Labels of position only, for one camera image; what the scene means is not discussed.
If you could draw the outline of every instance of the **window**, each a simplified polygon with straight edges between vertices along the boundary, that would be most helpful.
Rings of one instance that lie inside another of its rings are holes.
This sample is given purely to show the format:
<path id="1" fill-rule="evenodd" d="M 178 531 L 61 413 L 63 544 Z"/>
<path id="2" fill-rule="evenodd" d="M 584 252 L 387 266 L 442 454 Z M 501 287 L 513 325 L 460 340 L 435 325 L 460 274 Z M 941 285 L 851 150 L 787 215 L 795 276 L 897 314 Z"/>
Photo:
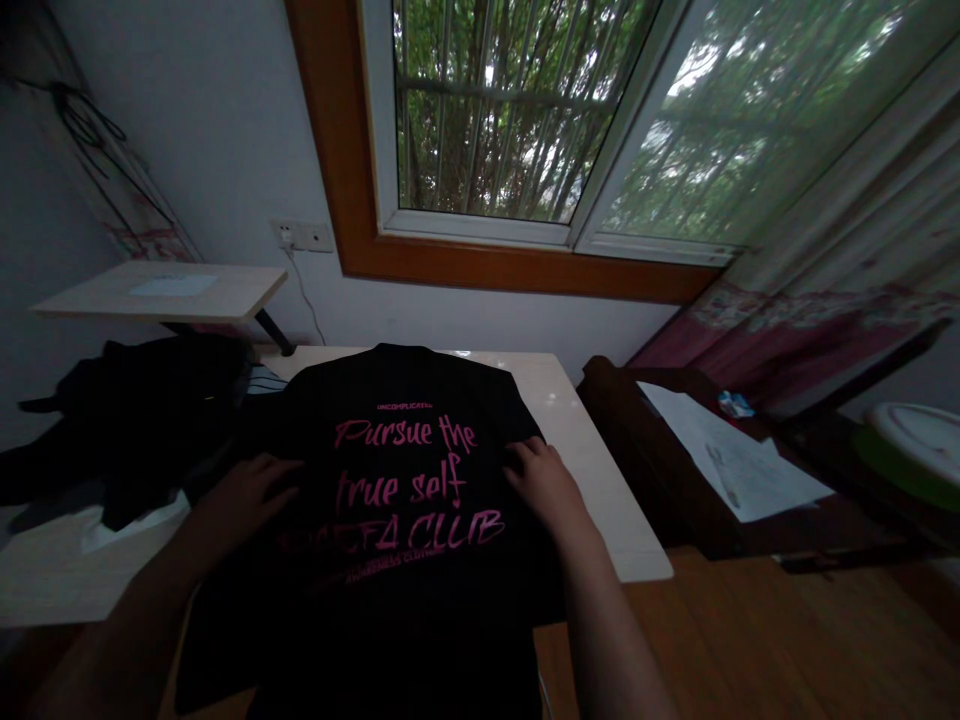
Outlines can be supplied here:
<path id="1" fill-rule="evenodd" d="M 723 266 L 952 37 L 938 0 L 366 0 L 381 228 Z"/>
<path id="2" fill-rule="evenodd" d="M 344 274 L 460 287 L 689 302 L 960 65 L 940 0 L 286 4 Z"/>

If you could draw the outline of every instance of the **cable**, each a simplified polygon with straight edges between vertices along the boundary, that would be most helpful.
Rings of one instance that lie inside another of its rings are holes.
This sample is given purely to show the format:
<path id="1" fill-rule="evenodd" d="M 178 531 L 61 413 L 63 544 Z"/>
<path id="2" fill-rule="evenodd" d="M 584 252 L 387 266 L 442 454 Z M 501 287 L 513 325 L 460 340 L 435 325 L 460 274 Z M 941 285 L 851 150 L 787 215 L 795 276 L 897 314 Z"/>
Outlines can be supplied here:
<path id="1" fill-rule="evenodd" d="M 543 700 L 547 705 L 547 716 L 553 720 L 553 708 L 550 706 L 550 696 L 547 695 L 547 685 L 543 682 L 543 675 L 540 674 L 540 668 L 537 668 L 537 677 L 540 678 L 540 690 L 543 692 Z"/>
<path id="2" fill-rule="evenodd" d="M 307 291 L 303 287 L 303 276 L 300 275 L 300 268 L 297 266 L 296 258 L 293 256 L 293 250 L 290 248 L 284 248 L 283 251 L 287 254 L 287 257 L 290 258 L 290 264 L 293 265 L 293 271 L 297 274 L 297 284 L 300 286 L 300 295 L 303 296 L 303 301 L 307 304 L 307 307 L 310 308 L 310 314 L 313 315 L 313 326 L 317 329 L 317 333 L 320 335 L 320 342 L 326 346 L 327 339 L 323 336 L 323 330 L 320 329 L 320 323 L 317 320 L 317 310 L 313 307 L 313 303 L 310 302 L 310 298 L 307 297 Z"/>
<path id="3" fill-rule="evenodd" d="M 110 164 L 113 165 L 117 171 L 126 178 L 134 189 L 139 192 L 148 203 L 160 213 L 160 216 L 163 217 L 171 226 L 174 224 L 173 220 L 163 211 L 163 209 L 154 201 L 150 194 L 140 187 L 136 180 L 134 180 L 130 173 L 128 173 L 119 162 L 117 162 L 109 152 L 107 152 L 107 141 L 100 133 L 97 128 L 97 124 L 90 117 L 92 114 L 97 120 L 100 121 L 107 133 L 110 134 L 117 142 L 126 142 L 127 134 L 123 129 L 117 125 L 113 120 L 107 117 L 103 112 L 100 111 L 96 105 L 93 104 L 93 101 L 87 97 L 83 91 L 78 90 L 77 88 L 71 87 L 66 83 L 59 81 L 54 81 L 48 83 L 47 85 L 42 85 L 32 80 L 26 80 L 16 75 L 9 75 L 3 73 L 3 77 L 7 80 L 19 83 L 25 87 L 32 88 L 33 90 L 40 90 L 42 92 L 50 93 L 53 98 L 53 105 L 57 112 L 57 116 L 60 118 L 60 122 L 63 123 L 63 126 L 66 128 L 67 133 L 73 139 L 74 143 L 77 145 L 77 149 L 80 150 L 87 162 L 96 168 L 104 178 L 109 178 L 106 171 L 100 167 L 96 161 L 90 156 L 87 148 L 92 148 L 100 152 L 100 154 L 110 161 Z"/>
<path id="4" fill-rule="evenodd" d="M 77 81 L 77 85 L 80 86 L 80 89 L 83 90 L 87 95 L 93 97 L 93 92 L 90 90 L 90 83 L 87 82 L 86 76 L 83 74 L 83 70 L 80 69 L 80 63 L 77 62 L 77 56 L 73 52 L 73 48 L 70 47 L 70 43 L 67 41 L 67 36 L 63 32 L 63 28 L 60 27 L 60 23 L 57 21 L 57 16 L 53 14 L 53 10 L 50 9 L 49 3 L 46 0 L 42 0 L 40 3 L 40 10 L 46 15 L 47 22 L 50 23 L 50 28 L 53 30 L 53 34 L 56 35 L 55 42 L 59 44 L 60 49 L 63 51 L 64 58 L 67 63 L 70 65 L 70 71 L 73 73 L 73 77 Z M 38 32 L 38 35 L 43 38 L 43 32 Z M 54 64 L 59 65 L 60 59 L 56 57 L 56 54 L 52 51 L 48 51 L 50 57 L 53 59 Z M 63 69 L 60 70 L 61 74 L 66 75 Z"/>

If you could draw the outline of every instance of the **white wall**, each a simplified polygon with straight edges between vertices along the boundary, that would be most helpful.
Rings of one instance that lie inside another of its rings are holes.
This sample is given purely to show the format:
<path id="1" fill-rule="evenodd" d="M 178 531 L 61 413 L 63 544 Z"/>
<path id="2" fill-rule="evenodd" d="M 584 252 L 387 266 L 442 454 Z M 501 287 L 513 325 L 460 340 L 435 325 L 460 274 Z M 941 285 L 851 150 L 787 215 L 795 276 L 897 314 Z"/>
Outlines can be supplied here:
<path id="1" fill-rule="evenodd" d="M 0 87 L 0 450 L 34 440 L 58 416 L 20 412 L 103 343 L 168 335 L 158 326 L 43 320 L 27 308 L 120 261 L 46 150 L 22 95 Z"/>
<path id="2" fill-rule="evenodd" d="M 268 219 L 329 215 L 281 0 L 53 6 L 99 104 L 205 259 L 289 269 Z M 331 345 L 553 352 L 574 383 L 592 355 L 625 362 L 676 309 L 347 279 L 334 255 L 296 257 Z M 268 310 L 317 342 L 292 272 Z"/>

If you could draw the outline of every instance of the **electrical socket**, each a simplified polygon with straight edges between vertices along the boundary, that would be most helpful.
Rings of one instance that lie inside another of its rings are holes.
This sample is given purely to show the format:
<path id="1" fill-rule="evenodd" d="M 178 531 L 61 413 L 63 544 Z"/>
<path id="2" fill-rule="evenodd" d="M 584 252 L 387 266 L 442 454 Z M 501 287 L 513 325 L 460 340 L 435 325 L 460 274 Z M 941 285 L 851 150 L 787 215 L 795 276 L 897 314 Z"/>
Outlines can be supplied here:
<path id="1" fill-rule="evenodd" d="M 311 252 L 333 252 L 330 226 L 323 223 L 299 223 L 297 249 Z"/>
<path id="2" fill-rule="evenodd" d="M 284 250 L 293 250 L 297 246 L 297 223 L 293 220 L 270 220 L 270 228 L 277 244 Z"/>
<path id="3" fill-rule="evenodd" d="M 323 223 L 271 219 L 270 227 L 277 244 L 284 250 L 333 252 L 330 227 Z"/>

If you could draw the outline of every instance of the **hand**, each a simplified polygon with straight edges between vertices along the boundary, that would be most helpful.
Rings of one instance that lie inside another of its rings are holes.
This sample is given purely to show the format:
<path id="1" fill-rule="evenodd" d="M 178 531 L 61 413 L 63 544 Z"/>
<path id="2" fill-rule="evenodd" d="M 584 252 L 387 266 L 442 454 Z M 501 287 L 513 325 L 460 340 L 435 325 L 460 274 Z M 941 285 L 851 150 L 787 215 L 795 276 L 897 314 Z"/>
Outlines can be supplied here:
<path id="1" fill-rule="evenodd" d="M 237 463 L 193 508 L 170 546 L 202 575 L 253 535 L 297 495 L 289 488 L 264 502 L 270 487 L 300 460 L 262 454 Z"/>
<path id="2" fill-rule="evenodd" d="M 560 453 L 538 437 L 510 443 L 523 463 L 523 475 L 505 467 L 507 480 L 540 518 L 558 543 L 594 528 L 577 481 L 564 467 Z"/>

